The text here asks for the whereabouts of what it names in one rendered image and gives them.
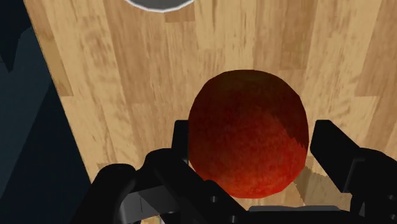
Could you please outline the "grey bowl with white rim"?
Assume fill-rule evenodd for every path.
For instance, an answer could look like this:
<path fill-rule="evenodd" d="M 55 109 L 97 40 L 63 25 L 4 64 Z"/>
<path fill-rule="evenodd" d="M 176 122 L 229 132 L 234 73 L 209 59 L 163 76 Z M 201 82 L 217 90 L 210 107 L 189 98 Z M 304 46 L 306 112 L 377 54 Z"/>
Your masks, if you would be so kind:
<path fill-rule="evenodd" d="M 168 13 L 178 11 L 194 2 L 194 0 L 125 0 L 127 3 L 144 11 Z"/>

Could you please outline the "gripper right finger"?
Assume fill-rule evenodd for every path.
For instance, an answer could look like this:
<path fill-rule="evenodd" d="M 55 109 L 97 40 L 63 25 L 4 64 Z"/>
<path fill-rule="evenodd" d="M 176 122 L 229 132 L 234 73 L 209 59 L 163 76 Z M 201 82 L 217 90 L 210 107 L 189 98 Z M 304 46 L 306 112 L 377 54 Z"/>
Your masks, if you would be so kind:
<path fill-rule="evenodd" d="M 397 160 L 358 146 L 330 120 L 315 122 L 310 152 L 342 193 L 350 212 L 374 224 L 397 224 Z"/>

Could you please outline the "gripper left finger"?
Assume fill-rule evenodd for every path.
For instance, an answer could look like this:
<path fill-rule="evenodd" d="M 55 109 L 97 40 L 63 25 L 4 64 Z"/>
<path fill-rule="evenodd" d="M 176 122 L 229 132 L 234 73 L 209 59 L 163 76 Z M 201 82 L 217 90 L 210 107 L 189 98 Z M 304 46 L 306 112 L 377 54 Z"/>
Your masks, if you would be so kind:
<path fill-rule="evenodd" d="M 171 148 L 149 152 L 140 169 L 109 164 L 96 175 L 70 224 L 246 224 L 247 211 L 218 184 L 181 158 L 188 122 L 175 122 Z"/>

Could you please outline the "red apple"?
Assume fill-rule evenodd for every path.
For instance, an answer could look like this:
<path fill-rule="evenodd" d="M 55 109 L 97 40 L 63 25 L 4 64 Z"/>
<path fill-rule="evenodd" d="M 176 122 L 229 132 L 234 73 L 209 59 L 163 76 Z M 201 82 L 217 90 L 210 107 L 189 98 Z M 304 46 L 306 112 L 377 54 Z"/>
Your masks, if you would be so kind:
<path fill-rule="evenodd" d="M 211 78 L 192 104 L 188 125 L 195 172 L 233 197 L 279 193 L 305 165 L 307 114 L 300 96 L 276 75 L 243 69 Z"/>

